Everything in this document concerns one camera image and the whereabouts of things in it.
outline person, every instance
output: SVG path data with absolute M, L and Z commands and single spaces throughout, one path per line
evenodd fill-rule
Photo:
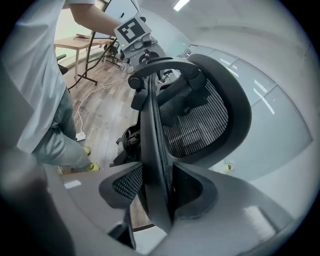
M 90 149 L 76 142 L 72 101 L 57 64 L 54 39 L 63 8 L 70 8 L 79 25 L 102 34 L 115 36 L 121 24 L 99 10 L 95 0 L 37 0 L 2 48 L 1 75 L 33 110 L 17 143 L 20 150 L 45 164 L 98 171 L 88 158 Z

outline table leg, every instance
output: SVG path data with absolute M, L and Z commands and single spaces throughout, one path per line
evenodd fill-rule
M 75 63 L 74 63 L 74 80 L 78 80 L 78 62 L 79 62 L 79 50 L 76 50 Z

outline white t-shirt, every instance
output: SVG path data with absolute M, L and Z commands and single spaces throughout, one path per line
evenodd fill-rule
M 36 148 L 48 131 L 66 89 L 54 48 L 57 21 L 64 4 L 94 5 L 95 0 L 35 1 L 17 21 L 2 48 L 0 65 L 4 76 L 33 109 L 17 143 L 27 153 Z

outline gray pants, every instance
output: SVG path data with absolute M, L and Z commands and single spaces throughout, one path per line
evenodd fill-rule
M 86 151 L 76 142 L 72 112 L 71 96 L 65 89 L 49 130 L 32 152 L 40 162 L 74 169 L 90 167 Z

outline wooden table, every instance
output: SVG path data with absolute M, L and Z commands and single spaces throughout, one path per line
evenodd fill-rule
M 74 79 L 78 79 L 78 62 L 79 62 L 79 51 L 82 49 L 89 48 L 91 39 L 88 40 L 76 40 L 74 36 L 58 39 L 54 41 L 54 48 L 66 48 L 76 50 L 75 63 L 74 63 Z M 91 46 L 102 46 L 111 43 L 111 39 L 93 39 Z

